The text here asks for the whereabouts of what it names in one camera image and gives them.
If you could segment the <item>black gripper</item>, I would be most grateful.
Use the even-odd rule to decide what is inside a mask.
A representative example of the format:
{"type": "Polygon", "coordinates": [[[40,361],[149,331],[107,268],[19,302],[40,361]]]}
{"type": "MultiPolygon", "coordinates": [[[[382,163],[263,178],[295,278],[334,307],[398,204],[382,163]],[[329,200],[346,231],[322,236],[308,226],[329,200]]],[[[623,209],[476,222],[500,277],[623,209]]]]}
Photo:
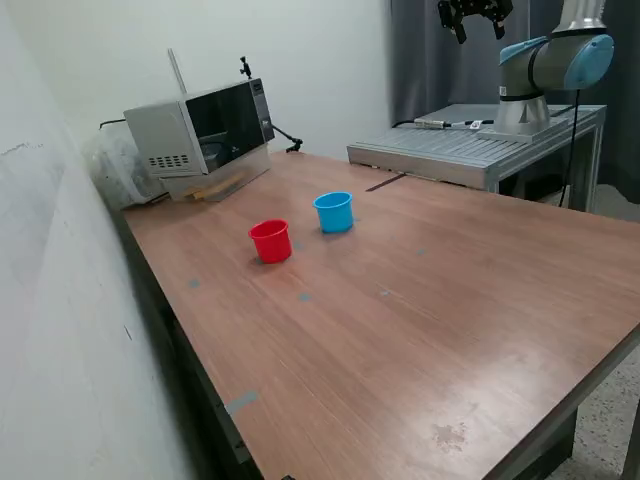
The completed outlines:
{"type": "Polygon", "coordinates": [[[467,35],[462,20],[480,15],[492,22],[495,37],[501,40],[505,35],[504,20],[513,10],[511,0],[443,0],[437,3],[438,13],[443,23],[452,23],[452,30],[459,44],[464,44],[467,35]]]}

